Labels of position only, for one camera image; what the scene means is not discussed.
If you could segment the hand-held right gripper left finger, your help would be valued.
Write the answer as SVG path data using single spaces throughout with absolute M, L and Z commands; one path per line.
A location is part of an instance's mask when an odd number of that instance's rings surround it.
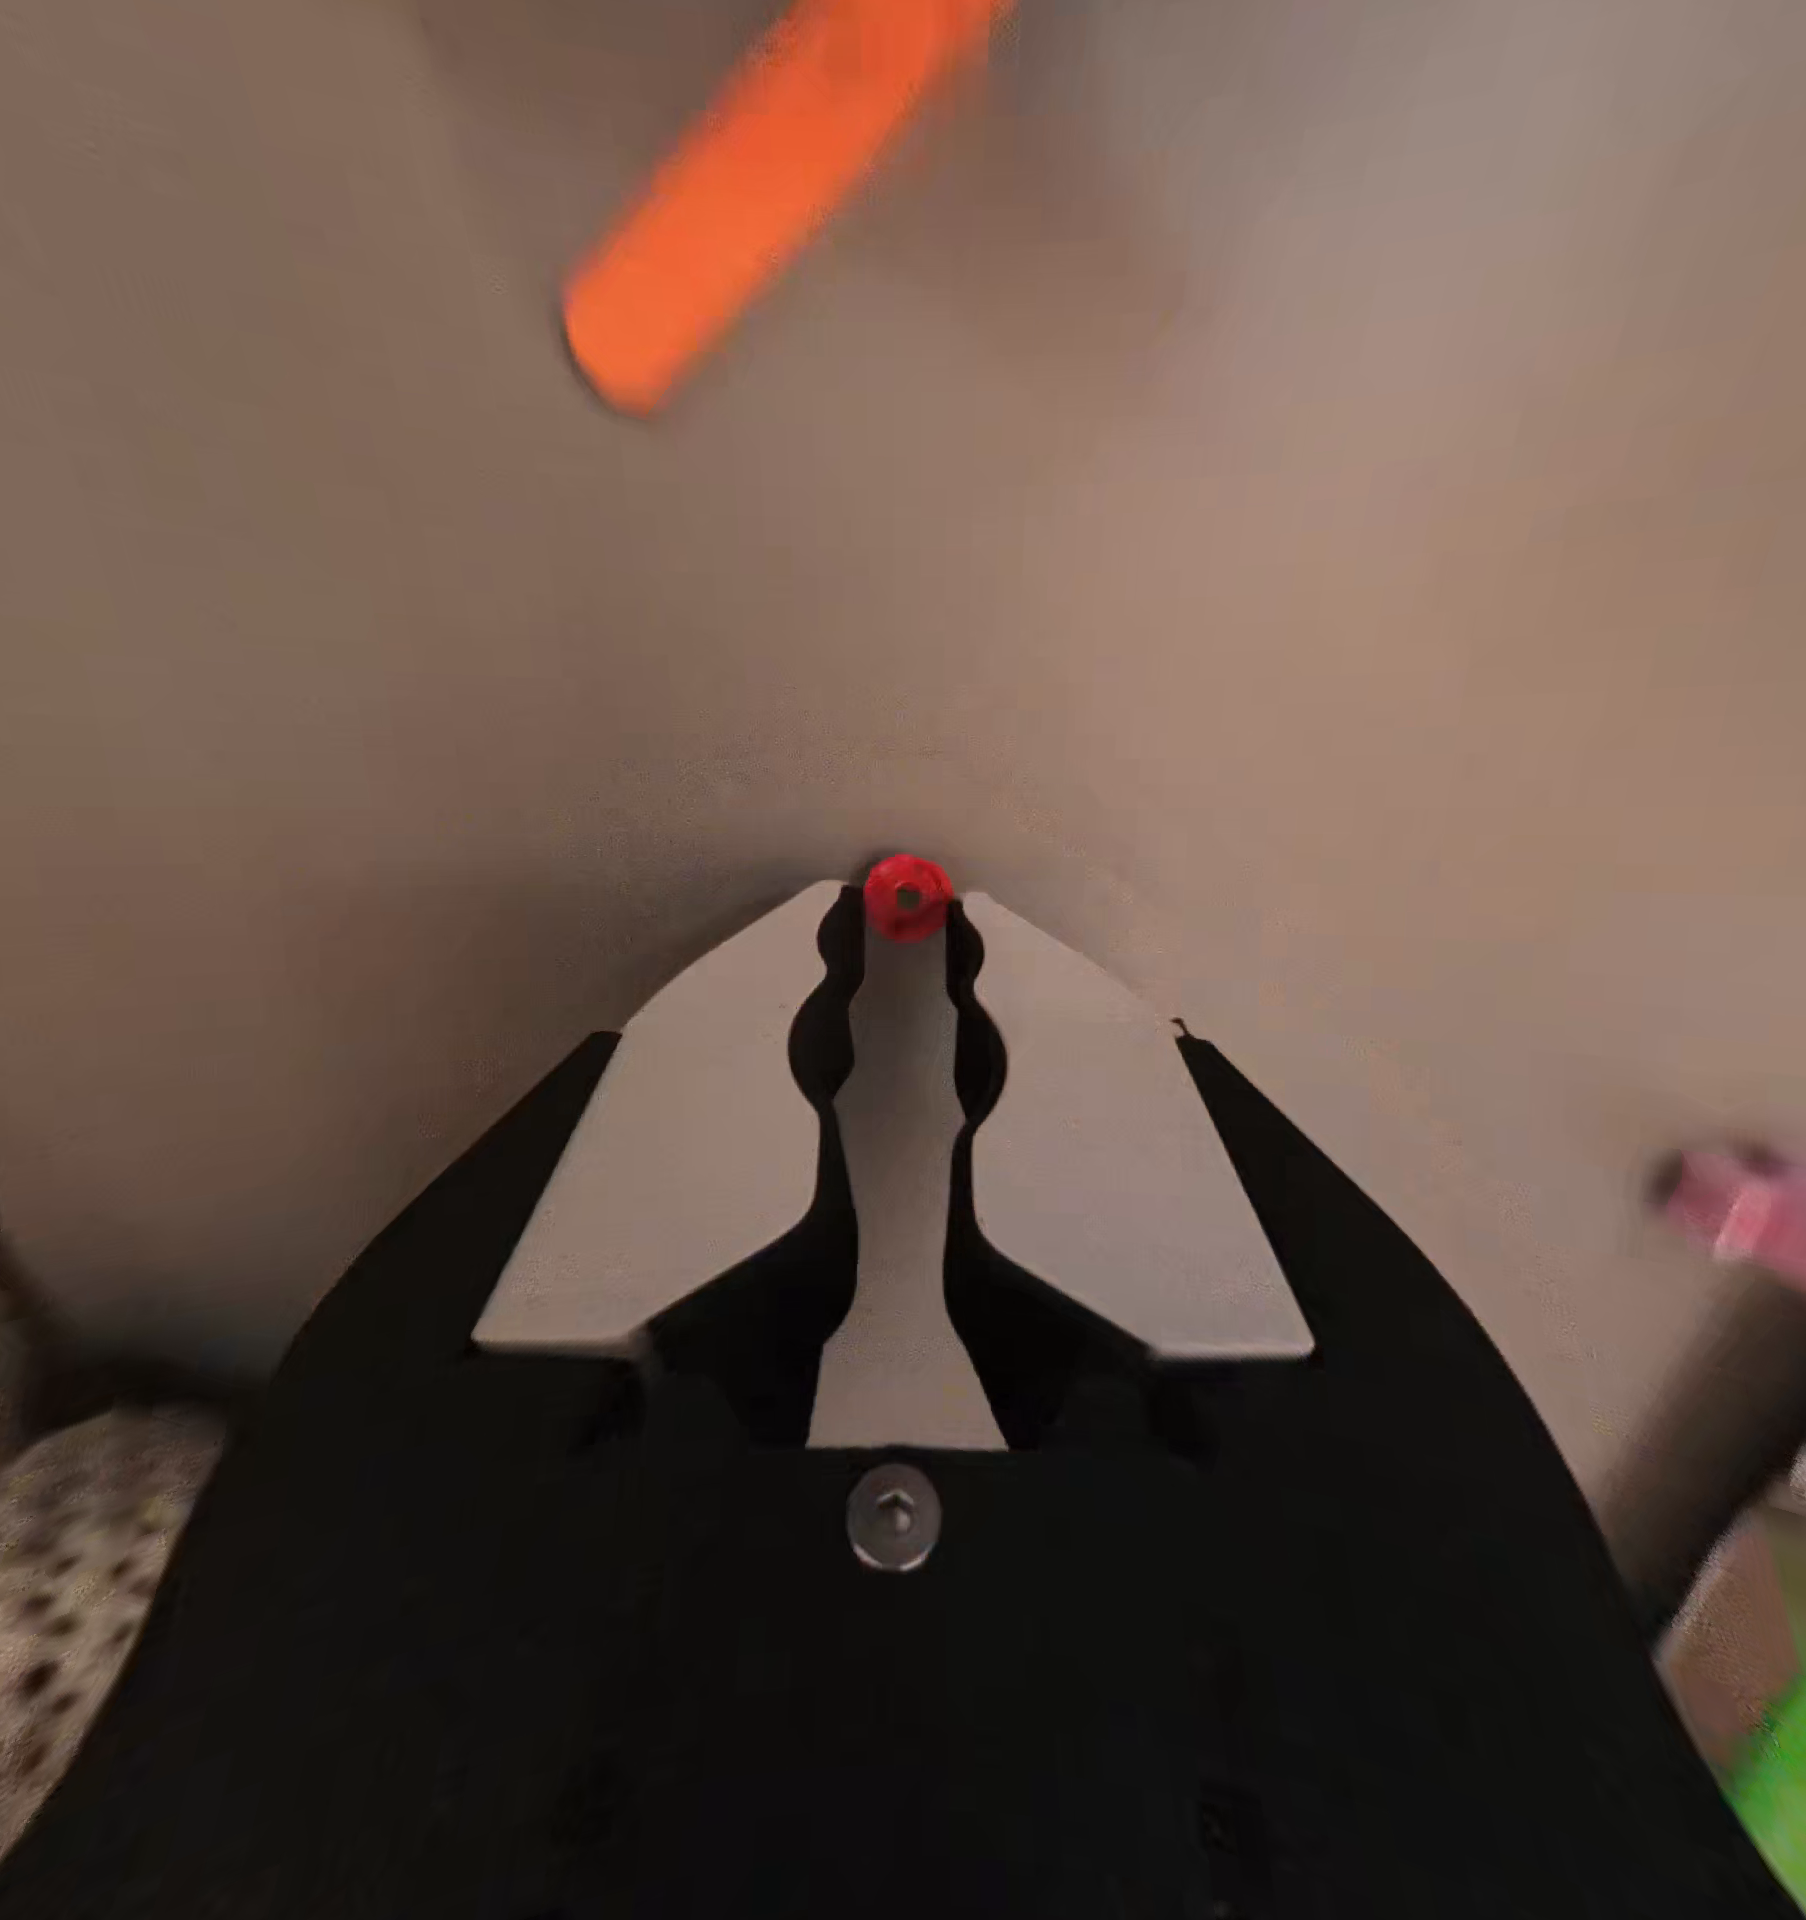
M 710 1382 L 757 1444 L 806 1444 L 857 1290 L 837 1096 L 866 910 L 815 883 L 627 1020 L 484 1304 L 498 1357 Z

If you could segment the red round lego piece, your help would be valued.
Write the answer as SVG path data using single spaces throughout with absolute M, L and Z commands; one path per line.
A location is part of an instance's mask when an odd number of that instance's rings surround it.
M 908 853 L 877 860 L 862 887 L 867 929 L 894 947 L 915 947 L 938 936 L 953 900 L 947 870 Z

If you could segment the person's cream knit sweater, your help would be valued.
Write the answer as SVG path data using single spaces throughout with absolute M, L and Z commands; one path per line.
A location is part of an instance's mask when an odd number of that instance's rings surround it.
M 82 1363 L 0 1234 L 0 1863 L 141 1634 L 227 1410 Z

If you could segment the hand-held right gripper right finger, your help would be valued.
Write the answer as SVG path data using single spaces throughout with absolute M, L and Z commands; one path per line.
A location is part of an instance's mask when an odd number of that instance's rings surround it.
M 1080 1389 L 1315 1350 L 1186 1063 L 1127 985 L 985 893 L 949 909 L 960 1130 L 941 1304 L 1006 1444 Z

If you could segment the pink lego pig figure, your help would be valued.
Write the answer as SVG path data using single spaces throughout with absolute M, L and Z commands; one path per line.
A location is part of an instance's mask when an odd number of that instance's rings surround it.
M 1683 1149 L 1654 1176 L 1651 1210 L 1709 1261 L 1806 1298 L 1806 1163 L 1746 1144 Z

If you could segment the orange brick separator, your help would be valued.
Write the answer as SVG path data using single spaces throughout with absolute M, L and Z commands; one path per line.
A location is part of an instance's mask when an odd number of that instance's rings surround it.
M 654 416 L 1009 13 L 789 4 L 568 277 L 561 340 L 590 390 L 624 419 Z

